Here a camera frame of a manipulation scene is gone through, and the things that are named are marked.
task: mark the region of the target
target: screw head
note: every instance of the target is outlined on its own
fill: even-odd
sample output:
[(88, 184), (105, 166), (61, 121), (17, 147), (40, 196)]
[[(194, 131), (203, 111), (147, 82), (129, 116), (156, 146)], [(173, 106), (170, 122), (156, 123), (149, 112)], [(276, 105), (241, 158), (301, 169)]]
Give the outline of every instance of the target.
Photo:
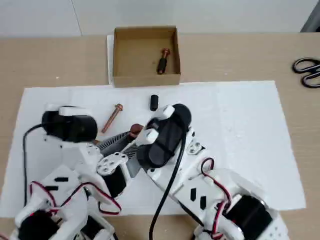
[(169, 49), (169, 48), (164, 48), (164, 49), (162, 49), (161, 52), (162, 52), (163, 54), (170, 55), (170, 49)]
[(120, 111), (123, 111), (124, 110), (124, 106), (120, 103), (118, 103), (117, 105), (115, 105), (115, 108), (116, 109), (119, 109)]

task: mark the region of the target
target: scissors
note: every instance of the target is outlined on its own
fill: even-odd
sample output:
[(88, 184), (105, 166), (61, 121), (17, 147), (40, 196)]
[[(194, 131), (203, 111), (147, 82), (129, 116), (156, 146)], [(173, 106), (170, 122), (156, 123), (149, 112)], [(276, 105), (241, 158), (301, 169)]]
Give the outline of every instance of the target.
[[(305, 68), (298, 68), (298, 65), (302, 62), (311, 63), (312, 65), (307, 66)], [(311, 58), (311, 57), (300, 58), (292, 64), (292, 70), (296, 74), (310, 73), (301, 78), (301, 84), (306, 88), (310, 88), (310, 89), (320, 88), (320, 83), (313, 84), (310, 81), (311, 79), (314, 79), (320, 76), (320, 60)]]

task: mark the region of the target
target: brown cardboard box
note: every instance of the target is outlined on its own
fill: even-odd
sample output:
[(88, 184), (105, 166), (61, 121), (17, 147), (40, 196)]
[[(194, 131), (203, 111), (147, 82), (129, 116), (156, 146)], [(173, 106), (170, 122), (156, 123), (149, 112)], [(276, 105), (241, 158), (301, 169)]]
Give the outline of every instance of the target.
[[(162, 49), (169, 48), (165, 74), (157, 67)], [(113, 82), (115, 87), (178, 85), (178, 31), (175, 26), (118, 27), (114, 30)]]

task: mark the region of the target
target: table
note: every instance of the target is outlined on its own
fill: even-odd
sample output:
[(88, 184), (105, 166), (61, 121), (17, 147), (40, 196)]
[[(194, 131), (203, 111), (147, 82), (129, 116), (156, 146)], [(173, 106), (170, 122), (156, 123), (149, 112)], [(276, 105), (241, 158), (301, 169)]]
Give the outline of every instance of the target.
[[(276, 81), (307, 202), (307, 209), (282, 212), (291, 240), (317, 239), (319, 232), (320, 91), (302, 87), (291, 71), (297, 58), (319, 58), (319, 43), (319, 33), (179, 36), (184, 82)], [(0, 39), (0, 186), (24, 87), (107, 84), (106, 48), (106, 36)], [(151, 219), (108, 218), (120, 240), (148, 239)], [(189, 216), (162, 216), (155, 239), (187, 240), (195, 226)], [(13, 228), (12, 219), (0, 219), (0, 232)]]

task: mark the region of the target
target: white paper sheet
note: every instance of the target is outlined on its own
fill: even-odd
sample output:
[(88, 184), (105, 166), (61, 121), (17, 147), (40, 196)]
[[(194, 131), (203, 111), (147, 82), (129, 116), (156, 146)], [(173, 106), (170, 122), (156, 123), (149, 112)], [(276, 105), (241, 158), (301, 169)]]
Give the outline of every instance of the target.
[[(91, 109), (101, 129), (114, 105), (121, 112), (106, 135), (145, 124), (152, 115), (149, 97), (159, 95), (159, 105), (183, 103), (192, 113), (199, 140), (212, 151), (219, 167), (230, 167), (262, 186), (267, 203), (278, 210), (305, 208), (306, 201), (291, 141), (273, 81), (185, 83), (180, 86), (112, 88), (111, 86), (27, 88), (18, 113), (5, 182), (0, 216), (13, 217), (23, 205), (22, 136), (40, 122), (46, 103), (62, 103)], [(28, 179), (40, 180), (58, 166), (60, 149), (42, 142), (43, 131), (28, 137)], [(140, 172), (118, 199), (123, 215), (154, 214), (162, 192)], [(162, 214), (181, 214), (168, 199)]]

